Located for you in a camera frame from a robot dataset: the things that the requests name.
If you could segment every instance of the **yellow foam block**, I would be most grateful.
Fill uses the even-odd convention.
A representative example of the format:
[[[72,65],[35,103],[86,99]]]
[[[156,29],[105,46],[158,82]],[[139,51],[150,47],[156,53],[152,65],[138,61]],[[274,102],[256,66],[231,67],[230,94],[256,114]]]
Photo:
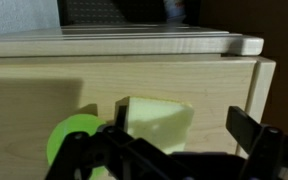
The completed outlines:
[[[116,109],[127,106],[127,133],[142,137],[164,153],[183,151],[194,110],[191,105],[162,99],[126,97]]]

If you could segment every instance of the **green ball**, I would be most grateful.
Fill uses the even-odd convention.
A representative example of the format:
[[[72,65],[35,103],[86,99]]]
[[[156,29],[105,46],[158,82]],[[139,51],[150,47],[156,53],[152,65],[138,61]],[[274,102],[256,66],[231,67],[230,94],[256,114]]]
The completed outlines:
[[[97,128],[105,123],[105,121],[90,114],[77,114],[60,122],[53,130],[47,142],[46,156],[48,164],[51,165],[53,163],[66,135],[72,132],[84,131],[92,136],[96,133]],[[104,167],[94,168],[91,179],[96,179],[104,172]]]

